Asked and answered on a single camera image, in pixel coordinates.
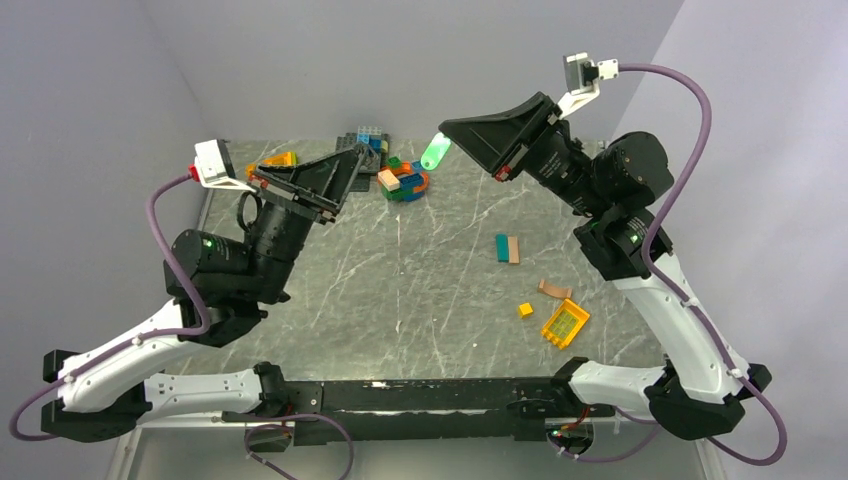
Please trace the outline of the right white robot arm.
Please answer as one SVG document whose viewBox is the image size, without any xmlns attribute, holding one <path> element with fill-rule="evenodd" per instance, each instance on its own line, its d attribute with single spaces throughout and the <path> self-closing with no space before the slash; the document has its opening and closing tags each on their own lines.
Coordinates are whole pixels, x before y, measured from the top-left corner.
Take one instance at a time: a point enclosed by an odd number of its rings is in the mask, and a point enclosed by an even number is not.
<svg viewBox="0 0 848 480">
<path fill-rule="evenodd" d="M 446 120 L 439 131 L 495 180 L 527 173 L 565 202 L 582 220 L 573 235 L 587 261 L 665 350 L 651 368 L 573 358 L 552 378 L 553 406 L 568 416 L 595 406 L 646 414 L 684 440 L 731 432 L 771 375 L 730 351 L 697 312 L 669 236 L 650 232 L 650 206 L 674 182 L 660 141 L 636 131 L 589 155 L 543 93 L 502 113 Z"/>
</svg>

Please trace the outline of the green key tag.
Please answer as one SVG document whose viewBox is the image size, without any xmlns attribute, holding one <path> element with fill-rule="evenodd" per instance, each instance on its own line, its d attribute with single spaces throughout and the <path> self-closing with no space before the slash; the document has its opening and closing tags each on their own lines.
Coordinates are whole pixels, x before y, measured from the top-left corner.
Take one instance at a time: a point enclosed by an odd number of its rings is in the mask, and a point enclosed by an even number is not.
<svg viewBox="0 0 848 480">
<path fill-rule="evenodd" d="M 436 169 L 452 145 L 451 140 L 443 133 L 436 133 L 420 157 L 420 165 L 423 170 L 432 171 Z"/>
</svg>

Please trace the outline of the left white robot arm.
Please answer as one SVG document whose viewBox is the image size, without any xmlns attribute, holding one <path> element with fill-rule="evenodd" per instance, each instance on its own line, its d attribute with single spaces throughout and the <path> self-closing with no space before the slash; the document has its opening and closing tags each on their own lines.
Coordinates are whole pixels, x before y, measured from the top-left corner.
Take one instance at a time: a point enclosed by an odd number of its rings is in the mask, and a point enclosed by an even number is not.
<svg viewBox="0 0 848 480">
<path fill-rule="evenodd" d="M 168 300 L 149 318 L 85 353 L 56 350 L 44 377 L 57 388 L 40 412 L 50 437 L 93 443 L 164 417 L 231 412 L 280 422 L 306 417 L 308 401 L 268 362 L 236 373 L 171 375 L 168 366 L 245 336 L 288 300 L 285 286 L 314 224 L 336 219 L 374 150 L 358 143 L 295 166 L 260 164 L 247 181 L 235 174 L 226 143 L 198 143 L 189 178 L 207 189 L 252 200 L 242 240 L 189 229 L 162 244 Z"/>
</svg>

